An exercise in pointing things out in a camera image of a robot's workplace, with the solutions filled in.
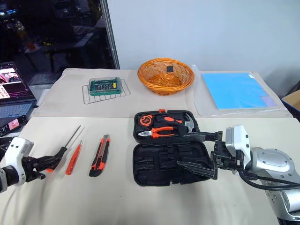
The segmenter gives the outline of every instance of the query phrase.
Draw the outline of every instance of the white wall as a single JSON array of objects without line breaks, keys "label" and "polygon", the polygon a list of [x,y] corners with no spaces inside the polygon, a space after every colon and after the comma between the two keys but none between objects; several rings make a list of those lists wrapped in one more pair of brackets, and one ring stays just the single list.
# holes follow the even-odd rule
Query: white wall
[{"label": "white wall", "polygon": [[258,71],[279,95],[300,79],[300,0],[107,1],[121,69],[170,57]]}]

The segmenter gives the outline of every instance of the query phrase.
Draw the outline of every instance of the hammer head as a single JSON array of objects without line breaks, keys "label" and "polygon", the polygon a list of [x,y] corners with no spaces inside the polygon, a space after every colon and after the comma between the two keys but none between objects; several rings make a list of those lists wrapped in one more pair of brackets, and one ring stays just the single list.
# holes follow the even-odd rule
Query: hammer head
[{"label": "hammer head", "polygon": [[186,121],[184,123],[184,125],[188,128],[188,133],[192,133],[193,128],[194,128],[194,121],[188,114],[187,114],[187,117],[188,117],[189,121]]}]

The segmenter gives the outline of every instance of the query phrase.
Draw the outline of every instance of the dark window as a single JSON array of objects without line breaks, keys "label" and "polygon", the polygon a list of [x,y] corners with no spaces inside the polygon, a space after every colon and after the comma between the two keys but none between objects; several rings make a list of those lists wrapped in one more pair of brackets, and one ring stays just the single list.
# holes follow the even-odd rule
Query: dark window
[{"label": "dark window", "polygon": [[65,68],[114,68],[98,0],[0,0],[0,23],[0,60],[29,84]]}]

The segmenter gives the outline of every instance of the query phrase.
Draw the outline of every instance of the black square object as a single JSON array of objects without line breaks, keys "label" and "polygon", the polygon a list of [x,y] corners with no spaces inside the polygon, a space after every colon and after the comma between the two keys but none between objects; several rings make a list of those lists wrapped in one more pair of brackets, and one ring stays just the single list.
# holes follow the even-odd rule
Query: black square object
[{"label": "black square object", "polygon": [[174,72],[174,67],[173,66],[168,66],[167,67],[167,73],[170,73],[170,72]]}]

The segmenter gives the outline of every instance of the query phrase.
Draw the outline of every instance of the red screwdriver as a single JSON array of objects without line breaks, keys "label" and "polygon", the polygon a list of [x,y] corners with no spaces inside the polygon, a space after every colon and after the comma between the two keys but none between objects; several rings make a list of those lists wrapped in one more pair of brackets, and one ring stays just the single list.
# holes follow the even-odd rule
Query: red screwdriver
[{"label": "red screwdriver", "polygon": [[76,150],[74,151],[71,159],[70,159],[69,165],[67,166],[67,169],[66,169],[66,172],[65,172],[66,175],[71,175],[73,170],[74,170],[74,167],[75,167],[75,164],[77,162],[79,152],[80,152],[80,149],[81,149],[81,146],[82,146],[82,142],[83,141],[81,140],[79,145],[77,146]]}]

